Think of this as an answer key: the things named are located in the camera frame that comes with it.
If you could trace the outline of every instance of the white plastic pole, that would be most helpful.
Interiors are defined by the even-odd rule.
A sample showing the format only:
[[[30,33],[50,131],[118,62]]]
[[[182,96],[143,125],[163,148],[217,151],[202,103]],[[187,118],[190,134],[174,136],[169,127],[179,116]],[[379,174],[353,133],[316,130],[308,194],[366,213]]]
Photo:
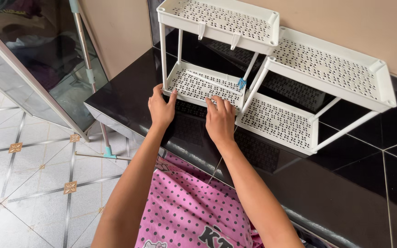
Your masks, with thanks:
[[[162,54],[162,77],[163,77],[163,89],[168,89],[166,85],[166,45],[165,45],[165,25],[159,23],[160,29],[160,51]]]
[[[267,68],[264,68],[263,71],[261,72],[260,77],[258,78],[258,83],[255,84],[254,89],[252,90],[251,94],[247,98],[246,103],[243,106],[243,109],[241,110],[239,116],[240,118],[244,115],[246,112],[247,108],[251,104],[252,99],[254,98],[255,93],[258,91],[258,88],[260,87],[261,83],[263,82],[264,78],[266,77],[266,74],[269,70]]]
[[[219,84],[219,83],[217,83],[217,82],[214,82],[214,81],[212,81],[212,80],[209,80],[209,79],[207,79],[207,78],[205,78],[205,77],[199,76],[199,75],[197,75],[197,74],[195,74],[195,73],[193,73],[193,72],[191,72],[191,71],[189,71],[189,70],[187,70],[186,73],[187,73],[188,75],[191,75],[191,76],[193,76],[193,77],[196,77],[196,78],[198,78],[198,79],[200,79],[200,80],[203,80],[203,81],[205,81],[205,82],[207,82],[207,83],[210,83],[210,84],[212,84],[212,85],[214,85],[214,86],[220,87],[220,88],[222,88],[222,89],[224,89],[224,90],[227,90],[227,91],[229,91],[229,92],[231,92],[231,93],[234,93],[234,94],[236,94],[236,95],[239,95],[239,96],[242,96],[242,95],[243,95],[243,93],[241,93],[241,92],[238,92],[238,91],[236,91],[236,90],[234,90],[234,89],[231,89],[231,88],[229,88],[229,87],[226,87],[226,86],[224,86],[224,85],[222,85],[222,84]]]
[[[333,99],[333,101],[329,102],[322,110],[320,110],[316,115],[314,116],[315,119],[318,119],[324,112],[326,112],[328,109],[330,109],[335,103],[337,103],[341,98],[336,97]]]
[[[179,51],[177,52],[177,64],[182,63],[182,43],[183,43],[183,30],[179,29]]]
[[[247,76],[249,76],[249,73],[251,73],[252,67],[253,67],[254,64],[255,64],[255,61],[257,60],[257,57],[258,57],[258,53],[256,52],[256,53],[254,54],[254,56],[252,57],[252,60],[251,60],[251,62],[249,63],[249,66],[247,67],[246,73],[244,74],[244,77],[243,77],[243,81],[246,81]]]
[[[335,133],[334,135],[332,135],[330,138],[324,140],[322,143],[318,144],[313,150],[312,152],[316,152],[319,149],[327,146],[328,144],[330,144],[331,142],[333,142],[334,140],[336,140],[337,138],[343,136],[344,134],[350,132],[351,130],[353,130],[355,127],[358,127],[359,125],[361,125],[362,123],[370,120],[371,118],[377,116],[379,114],[378,111],[372,110],[369,113],[367,113],[366,115],[362,116],[361,118],[359,118],[358,120],[356,120],[355,122],[353,122],[352,124],[350,124],[349,126],[343,128],[342,130],[340,130],[339,132]]]
[[[258,69],[257,75],[255,76],[254,80],[251,83],[251,86],[249,87],[249,92],[252,91],[252,89],[254,88],[255,84],[258,81],[258,78],[260,77],[260,74],[262,72],[262,69],[264,68],[264,65],[266,64],[267,61],[267,56],[264,58],[263,63],[261,64],[260,68]]]

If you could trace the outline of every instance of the blue plastic clip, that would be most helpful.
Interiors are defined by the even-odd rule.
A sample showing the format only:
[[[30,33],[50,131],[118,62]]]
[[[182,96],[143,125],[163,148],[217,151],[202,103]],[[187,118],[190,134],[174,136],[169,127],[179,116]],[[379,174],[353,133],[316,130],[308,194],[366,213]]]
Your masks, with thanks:
[[[240,90],[241,90],[246,85],[246,81],[244,81],[243,78],[240,78],[237,85],[240,86]]]
[[[104,158],[117,158],[117,156],[113,155],[111,152],[111,146],[105,147]]]

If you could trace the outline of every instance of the glass panel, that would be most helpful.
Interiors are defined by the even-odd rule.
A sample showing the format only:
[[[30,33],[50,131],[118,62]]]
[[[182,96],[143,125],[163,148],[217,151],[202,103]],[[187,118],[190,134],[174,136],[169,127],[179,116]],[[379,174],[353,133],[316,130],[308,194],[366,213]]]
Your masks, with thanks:
[[[84,26],[96,87],[107,77]],[[91,94],[68,0],[0,0],[0,39],[85,130],[94,118],[83,102]]]
[[[70,128],[2,57],[0,57],[0,89],[30,114]]]

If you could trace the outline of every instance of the shelf tier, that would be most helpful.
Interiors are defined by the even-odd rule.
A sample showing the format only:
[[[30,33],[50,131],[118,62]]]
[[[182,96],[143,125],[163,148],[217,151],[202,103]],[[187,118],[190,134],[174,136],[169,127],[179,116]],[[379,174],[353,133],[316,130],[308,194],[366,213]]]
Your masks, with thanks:
[[[286,27],[281,31],[268,70],[371,110],[396,107],[384,61]]]
[[[278,45],[280,15],[236,0],[165,0],[160,23],[213,40],[270,55]]]
[[[255,93],[243,116],[235,124],[274,142],[312,155],[318,144],[318,119],[313,114]]]
[[[217,87],[191,74],[221,84],[237,93],[232,93],[221,87]],[[179,100],[201,105],[203,107],[207,106],[205,97],[218,95],[222,99],[230,101],[230,103],[235,106],[236,110],[239,111],[243,107],[246,89],[246,87],[241,90],[239,89],[237,86],[239,80],[240,78],[238,77],[229,76],[190,63],[176,63],[168,76],[167,89],[163,90],[163,93],[169,96],[174,89],[177,89],[177,98]]]

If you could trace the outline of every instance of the metal pole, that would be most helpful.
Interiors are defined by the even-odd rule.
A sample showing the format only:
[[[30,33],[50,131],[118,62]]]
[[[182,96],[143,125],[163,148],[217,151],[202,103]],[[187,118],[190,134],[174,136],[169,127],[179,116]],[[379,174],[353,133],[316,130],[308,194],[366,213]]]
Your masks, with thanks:
[[[179,29],[179,51],[177,52],[177,64],[182,63],[182,43],[183,43],[183,30]]]
[[[162,54],[162,76],[163,76],[163,89],[168,89],[166,85],[166,45],[165,45],[165,25],[159,23],[160,29],[160,51]]]
[[[82,49],[82,53],[84,55],[85,70],[87,73],[88,82],[91,83],[91,90],[94,94],[94,93],[96,93],[96,82],[94,80],[94,74],[93,74],[93,70],[91,68],[90,54],[88,53],[87,42],[85,40],[84,29],[82,26],[81,14],[79,12],[79,4],[78,4],[77,0],[70,0],[70,7],[71,7],[71,12],[73,12],[74,20],[76,22],[76,29],[78,31],[79,41],[81,43],[81,49]],[[111,146],[110,146],[110,142],[108,140],[108,135],[107,135],[107,130],[105,128],[105,125],[102,122],[100,124],[101,124],[102,136],[104,137],[104,142],[105,142],[104,157],[116,158],[116,155],[112,154]]]
[[[260,74],[261,74],[261,72],[262,72],[262,68],[264,68],[264,65],[266,64],[267,57],[268,57],[268,56],[266,56],[266,57],[264,58],[263,63],[261,64],[260,68],[258,69],[257,75],[255,76],[254,80],[253,80],[252,83],[251,83],[251,86],[249,87],[249,92],[252,91],[252,89],[254,88],[255,84],[257,83],[258,78],[260,77]]]
[[[375,117],[378,114],[379,114],[378,111],[375,111],[375,110],[370,111],[369,113],[367,113],[366,115],[362,116],[361,118],[359,118],[358,120],[356,120],[355,122],[350,124],[349,126],[343,128],[339,132],[337,132],[334,135],[332,135],[330,138],[328,138],[328,139],[324,140],[322,143],[318,144],[314,149],[312,149],[312,152],[317,152],[319,149],[321,149],[321,148],[327,146],[328,144],[332,143],[335,139],[337,139],[337,138],[343,136],[344,134],[350,132],[355,127],[358,127],[362,123],[370,120],[371,118]]]

